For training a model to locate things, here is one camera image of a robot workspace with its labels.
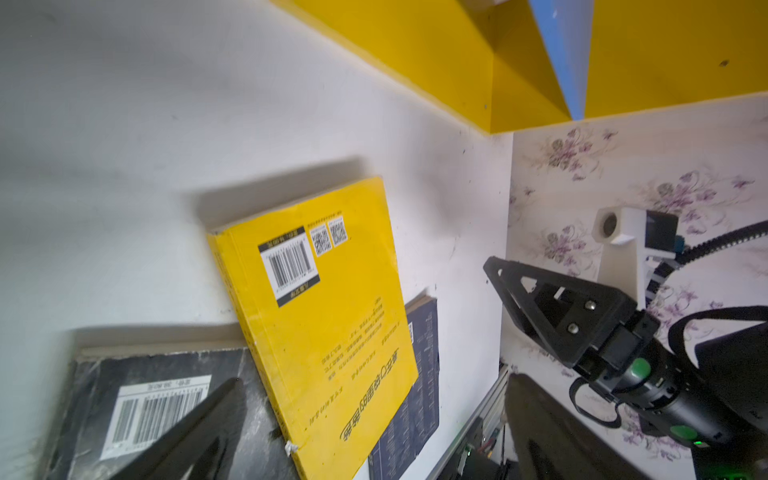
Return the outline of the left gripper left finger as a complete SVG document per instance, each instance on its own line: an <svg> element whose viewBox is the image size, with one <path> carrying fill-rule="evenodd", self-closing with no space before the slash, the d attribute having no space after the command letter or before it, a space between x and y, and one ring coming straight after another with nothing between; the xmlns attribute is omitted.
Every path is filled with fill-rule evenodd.
<svg viewBox="0 0 768 480"><path fill-rule="evenodd" d="M246 390L230 378L116 473L116 479L227 479L246 418Z"/></svg>

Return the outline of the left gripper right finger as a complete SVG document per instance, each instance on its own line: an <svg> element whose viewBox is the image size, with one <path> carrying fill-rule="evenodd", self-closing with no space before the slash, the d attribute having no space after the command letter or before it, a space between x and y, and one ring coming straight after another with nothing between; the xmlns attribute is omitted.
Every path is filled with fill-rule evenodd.
<svg viewBox="0 0 768 480"><path fill-rule="evenodd" d="M531 377L512 374L505 412L523 479L644 479Z"/></svg>

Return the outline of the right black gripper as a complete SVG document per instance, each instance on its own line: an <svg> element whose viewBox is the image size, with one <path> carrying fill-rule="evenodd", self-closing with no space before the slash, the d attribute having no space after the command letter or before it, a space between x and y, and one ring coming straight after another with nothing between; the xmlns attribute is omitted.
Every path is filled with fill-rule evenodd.
<svg viewBox="0 0 768 480"><path fill-rule="evenodd" d="M693 365L685 348L688 324L747 320L748 308L682 317L668 330L667 346L645 335L653 320L647 314L632 324L639 334L619 326L619 334L606 341L637 311L637 302L622 291L498 257L488 258L483 270L513 324L561 364L575 366L579 377L569 387L569 399L583 417L607 429L622 427L620 415L604 420L578 405L577 393L587 385L615 410L622 405L633 410L649 436L715 447L750 434L750 424Z"/></svg>

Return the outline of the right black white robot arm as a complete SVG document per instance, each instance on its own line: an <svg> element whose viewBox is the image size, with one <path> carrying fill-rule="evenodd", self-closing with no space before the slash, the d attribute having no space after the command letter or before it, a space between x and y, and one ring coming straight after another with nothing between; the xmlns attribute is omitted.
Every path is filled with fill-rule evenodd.
<svg viewBox="0 0 768 480"><path fill-rule="evenodd" d="M692 452L699 479L754 479L767 460L767 310L714 308L660 321L620 280L588 281L488 259L491 285L523 333L643 430Z"/></svg>

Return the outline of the black paperback book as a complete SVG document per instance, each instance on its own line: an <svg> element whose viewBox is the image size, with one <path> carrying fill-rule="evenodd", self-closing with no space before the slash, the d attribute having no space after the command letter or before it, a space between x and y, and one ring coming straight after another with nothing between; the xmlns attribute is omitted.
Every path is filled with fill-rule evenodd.
<svg viewBox="0 0 768 480"><path fill-rule="evenodd" d="M41 478L111 478L230 378L247 408L231 478L297 478L251 353L234 340L81 350Z"/></svg>

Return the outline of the dark blue text-covered book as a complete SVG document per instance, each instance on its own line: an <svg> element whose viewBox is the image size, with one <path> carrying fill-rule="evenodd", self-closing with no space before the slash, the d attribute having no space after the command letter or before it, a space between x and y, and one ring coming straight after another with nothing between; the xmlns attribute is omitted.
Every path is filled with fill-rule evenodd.
<svg viewBox="0 0 768 480"><path fill-rule="evenodd" d="M406 305L406 314L418 379L369 455L373 480L401 478L440 422L437 299L421 295Z"/></svg>

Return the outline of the yellow paperback book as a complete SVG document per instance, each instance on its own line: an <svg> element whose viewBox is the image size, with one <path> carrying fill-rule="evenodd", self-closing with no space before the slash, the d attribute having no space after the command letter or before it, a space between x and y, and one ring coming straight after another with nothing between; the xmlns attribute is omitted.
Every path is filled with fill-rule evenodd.
<svg viewBox="0 0 768 480"><path fill-rule="evenodd" d="M303 479L351 479L418 370L379 177L207 240Z"/></svg>

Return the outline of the aluminium mounting rail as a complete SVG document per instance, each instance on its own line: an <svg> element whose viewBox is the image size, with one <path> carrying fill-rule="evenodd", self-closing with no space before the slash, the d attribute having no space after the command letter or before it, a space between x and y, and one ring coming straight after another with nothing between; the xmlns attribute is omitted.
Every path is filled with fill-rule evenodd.
<svg viewBox="0 0 768 480"><path fill-rule="evenodd" d="M499 375L428 479L513 479L517 463L506 456L505 394L512 369Z"/></svg>

